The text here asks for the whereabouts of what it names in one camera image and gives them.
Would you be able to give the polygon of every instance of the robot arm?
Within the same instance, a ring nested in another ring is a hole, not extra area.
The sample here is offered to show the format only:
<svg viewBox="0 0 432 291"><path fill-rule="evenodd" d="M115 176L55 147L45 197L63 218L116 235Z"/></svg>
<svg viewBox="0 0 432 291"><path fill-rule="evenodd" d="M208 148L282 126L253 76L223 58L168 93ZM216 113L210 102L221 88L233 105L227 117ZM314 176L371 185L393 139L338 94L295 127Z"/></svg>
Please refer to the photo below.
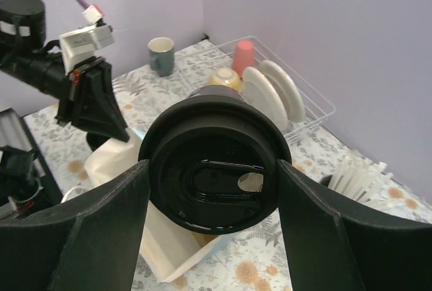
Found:
<svg viewBox="0 0 432 291"><path fill-rule="evenodd" d="M56 119L106 139L128 141L127 124L115 100L111 65L94 51L114 42L103 13L91 5L89 25L45 41L41 0L0 0L0 70L59 99ZM60 53L50 53L54 46Z"/></svg>

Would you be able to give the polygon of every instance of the mug handle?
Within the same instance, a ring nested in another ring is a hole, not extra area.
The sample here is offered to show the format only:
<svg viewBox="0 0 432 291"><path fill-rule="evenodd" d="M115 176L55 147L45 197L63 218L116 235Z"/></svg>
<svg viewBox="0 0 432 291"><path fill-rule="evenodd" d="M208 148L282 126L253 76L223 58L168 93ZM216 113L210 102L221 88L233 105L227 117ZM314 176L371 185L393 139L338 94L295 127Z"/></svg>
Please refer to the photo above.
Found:
<svg viewBox="0 0 432 291"><path fill-rule="evenodd" d="M153 70L158 70L161 68L161 64L159 63L159 59L157 58L157 55L150 56L150 66Z"/></svg>

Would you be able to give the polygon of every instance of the gray mug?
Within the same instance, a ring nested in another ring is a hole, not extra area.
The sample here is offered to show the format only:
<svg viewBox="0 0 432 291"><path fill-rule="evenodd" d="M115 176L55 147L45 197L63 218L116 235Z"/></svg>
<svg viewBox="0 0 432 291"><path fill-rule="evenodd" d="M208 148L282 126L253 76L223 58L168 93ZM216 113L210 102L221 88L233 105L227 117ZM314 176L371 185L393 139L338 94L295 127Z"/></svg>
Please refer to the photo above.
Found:
<svg viewBox="0 0 432 291"><path fill-rule="evenodd" d="M174 70L174 41L164 36L150 40L150 67L160 76L169 76Z"/></svg>

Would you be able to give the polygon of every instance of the wall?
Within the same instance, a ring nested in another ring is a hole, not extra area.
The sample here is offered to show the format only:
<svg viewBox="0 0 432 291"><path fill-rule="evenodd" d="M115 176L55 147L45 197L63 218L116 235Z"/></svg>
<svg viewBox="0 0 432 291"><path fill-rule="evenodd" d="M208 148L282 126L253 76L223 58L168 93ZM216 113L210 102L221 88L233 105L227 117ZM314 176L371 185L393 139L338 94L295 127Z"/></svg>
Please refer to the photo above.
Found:
<svg viewBox="0 0 432 291"><path fill-rule="evenodd" d="M337 107L326 126L432 200L430 0L204 0L205 31L256 35Z"/></svg>
<svg viewBox="0 0 432 291"><path fill-rule="evenodd" d="M82 9L74 0L43 0L47 10L47 39L85 25ZM113 64L118 76L148 62L146 44L156 36L170 36L181 49L203 37L203 0L87 0L105 12L114 28L116 43L98 51ZM54 103L0 74L0 109L14 107L24 115Z"/></svg>

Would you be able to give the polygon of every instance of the wire dish rack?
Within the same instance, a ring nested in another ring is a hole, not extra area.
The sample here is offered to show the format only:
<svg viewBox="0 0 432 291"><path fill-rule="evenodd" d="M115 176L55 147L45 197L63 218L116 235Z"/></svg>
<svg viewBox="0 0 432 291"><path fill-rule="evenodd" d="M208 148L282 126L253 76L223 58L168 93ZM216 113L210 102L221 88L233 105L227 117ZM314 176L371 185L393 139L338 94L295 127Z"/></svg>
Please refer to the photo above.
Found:
<svg viewBox="0 0 432 291"><path fill-rule="evenodd" d="M335 113L335 107L329 100L254 36L247 36L189 55L176 57L177 73L184 86L192 92L207 85L211 74L219 68L231 67L234 50L240 40L253 42L255 66L258 66L260 62L266 59L274 61L287 72L300 91L306 108L306 121L292 123L290 129L282 131L289 145L293 145L300 139L312 134L331 114Z"/></svg>

